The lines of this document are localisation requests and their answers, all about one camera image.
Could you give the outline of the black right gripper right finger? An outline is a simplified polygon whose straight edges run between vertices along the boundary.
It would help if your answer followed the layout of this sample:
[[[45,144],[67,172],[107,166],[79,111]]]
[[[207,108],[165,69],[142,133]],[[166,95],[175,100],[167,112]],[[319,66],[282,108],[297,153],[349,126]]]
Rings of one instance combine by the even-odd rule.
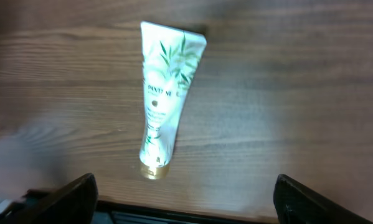
[[[285,174],[277,177],[273,203],[281,224],[373,224]]]

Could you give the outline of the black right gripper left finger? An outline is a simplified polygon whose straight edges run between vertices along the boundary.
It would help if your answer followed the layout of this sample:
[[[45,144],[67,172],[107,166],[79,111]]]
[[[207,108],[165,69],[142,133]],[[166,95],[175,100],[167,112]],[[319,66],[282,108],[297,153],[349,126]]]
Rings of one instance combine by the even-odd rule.
[[[21,209],[8,214],[9,224],[90,224],[98,201],[95,176],[87,173],[55,190],[28,190]]]

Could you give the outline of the white Pantene tube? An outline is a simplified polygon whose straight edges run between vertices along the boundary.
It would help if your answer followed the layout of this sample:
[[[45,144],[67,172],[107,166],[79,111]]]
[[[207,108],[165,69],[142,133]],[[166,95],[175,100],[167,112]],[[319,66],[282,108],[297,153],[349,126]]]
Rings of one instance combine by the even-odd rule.
[[[202,34],[152,22],[140,24],[145,129],[141,173],[164,178],[176,143],[182,109],[207,41]]]

